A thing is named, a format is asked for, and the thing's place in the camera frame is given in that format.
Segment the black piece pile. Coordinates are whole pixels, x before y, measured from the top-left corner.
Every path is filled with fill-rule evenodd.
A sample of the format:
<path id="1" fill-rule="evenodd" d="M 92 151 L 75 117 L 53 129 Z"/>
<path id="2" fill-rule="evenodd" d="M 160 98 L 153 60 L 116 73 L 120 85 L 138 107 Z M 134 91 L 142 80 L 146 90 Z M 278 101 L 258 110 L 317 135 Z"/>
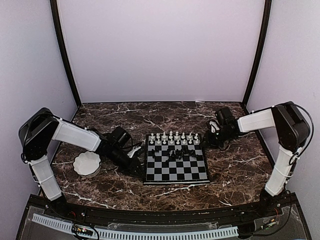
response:
<path id="1" fill-rule="evenodd" d="M 194 149 L 189 149 L 187 145 L 173 146 L 173 145 L 156 145 L 154 149 L 147 151 L 147 157 L 153 158 L 155 162 L 174 162 L 177 160 L 188 161 L 197 158 L 198 155 Z"/>

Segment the black white chessboard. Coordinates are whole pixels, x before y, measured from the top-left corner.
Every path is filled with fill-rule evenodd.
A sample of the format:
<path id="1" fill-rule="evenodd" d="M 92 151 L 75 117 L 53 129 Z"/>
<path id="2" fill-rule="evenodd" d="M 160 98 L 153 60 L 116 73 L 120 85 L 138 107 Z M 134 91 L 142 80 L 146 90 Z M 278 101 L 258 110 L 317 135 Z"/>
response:
<path id="1" fill-rule="evenodd" d="M 210 182 L 205 151 L 198 133 L 150 133 L 145 139 L 144 185 Z"/>

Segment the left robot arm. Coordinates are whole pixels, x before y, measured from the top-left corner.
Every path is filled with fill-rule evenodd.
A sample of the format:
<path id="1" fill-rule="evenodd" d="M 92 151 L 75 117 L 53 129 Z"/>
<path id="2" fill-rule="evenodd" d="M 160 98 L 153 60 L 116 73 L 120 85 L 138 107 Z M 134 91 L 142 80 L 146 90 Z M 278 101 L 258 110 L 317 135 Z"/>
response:
<path id="1" fill-rule="evenodd" d="M 31 116 L 18 130 L 21 144 L 21 161 L 29 166 L 34 181 L 51 203 L 51 210 L 60 218 L 71 213 L 64 194 L 52 170 L 48 149 L 52 142 L 69 144 L 111 160 L 126 174 L 143 179 L 145 174 L 136 156 L 129 156 L 126 143 L 131 135 L 121 126 L 112 132 L 101 133 L 95 128 L 81 127 L 56 116 L 43 107 Z"/>

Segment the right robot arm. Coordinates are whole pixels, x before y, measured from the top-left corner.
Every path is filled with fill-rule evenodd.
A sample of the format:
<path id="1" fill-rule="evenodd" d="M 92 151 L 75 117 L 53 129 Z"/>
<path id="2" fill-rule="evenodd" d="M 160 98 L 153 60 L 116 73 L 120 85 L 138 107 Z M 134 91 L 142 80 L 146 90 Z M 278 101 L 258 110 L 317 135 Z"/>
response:
<path id="1" fill-rule="evenodd" d="M 292 101 L 253 111 L 236 118 L 229 107 L 215 112 L 215 118 L 207 121 L 207 131 L 200 145 L 203 148 L 224 150 L 226 145 L 250 132 L 274 128 L 279 150 L 260 197 L 255 205 L 255 213 L 266 217 L 275 208 L 271 198 L 278 196 L 292 177 L 297 160 L 307 149 L 314 135 L 313 119 L 306 120 L 308 112 Z"/>

